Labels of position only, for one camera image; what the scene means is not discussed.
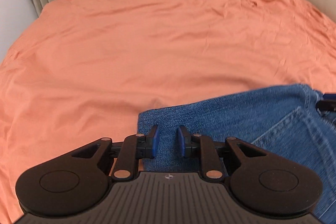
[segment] bed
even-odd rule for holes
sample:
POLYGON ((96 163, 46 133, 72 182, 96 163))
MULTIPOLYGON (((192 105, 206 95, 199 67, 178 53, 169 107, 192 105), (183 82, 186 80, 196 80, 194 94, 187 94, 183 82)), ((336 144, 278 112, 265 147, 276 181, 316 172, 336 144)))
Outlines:
POLYGON ((336 90, 336 24, 307 0, 33 0, 0 66, 0 223, 26 169, 137 132, 148 109, 270 85, 336 90))

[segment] mattress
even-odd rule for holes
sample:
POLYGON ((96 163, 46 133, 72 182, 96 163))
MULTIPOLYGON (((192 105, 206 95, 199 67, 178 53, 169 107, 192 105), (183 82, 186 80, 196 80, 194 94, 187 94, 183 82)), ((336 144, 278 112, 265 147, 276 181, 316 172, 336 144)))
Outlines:
POLYGON ((0 223, 23 171, 140 112, 335 76, 336 24, 306 0, 52 1, 0 65, 0 223))

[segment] jeans pocket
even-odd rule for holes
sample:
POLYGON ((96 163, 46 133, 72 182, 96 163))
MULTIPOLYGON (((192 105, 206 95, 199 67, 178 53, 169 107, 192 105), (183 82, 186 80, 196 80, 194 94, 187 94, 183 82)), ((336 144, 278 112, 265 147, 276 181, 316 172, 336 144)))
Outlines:
POLYGON ((256 138, 252 144, 314 170, 323 182, 322 196, 314 210, 336 218, 329 208, 336 201, 336 158, 325 131, 326 123, 298 107, 256 138))

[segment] wall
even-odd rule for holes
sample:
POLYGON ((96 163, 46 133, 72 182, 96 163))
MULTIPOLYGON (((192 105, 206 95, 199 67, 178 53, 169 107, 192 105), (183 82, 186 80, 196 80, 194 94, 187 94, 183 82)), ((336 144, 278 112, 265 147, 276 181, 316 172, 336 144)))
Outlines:
POLYGON ((36 18, 31 0, 0 0, 0 63, 13 42, 36 18))

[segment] round bolt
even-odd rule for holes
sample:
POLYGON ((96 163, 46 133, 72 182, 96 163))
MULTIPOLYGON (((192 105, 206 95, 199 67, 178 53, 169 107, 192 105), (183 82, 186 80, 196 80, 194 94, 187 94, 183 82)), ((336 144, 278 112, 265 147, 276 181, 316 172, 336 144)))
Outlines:
POLYGON ((114 172, 114 176, 118 179, 126 179, 131 175, 131 173, 127 170, 118 170, 114 172))
POLYGON ((217 170, 210 170, 206 173, 206 175, 210 179, 219 179, 222 177, 223 173, 217 170))

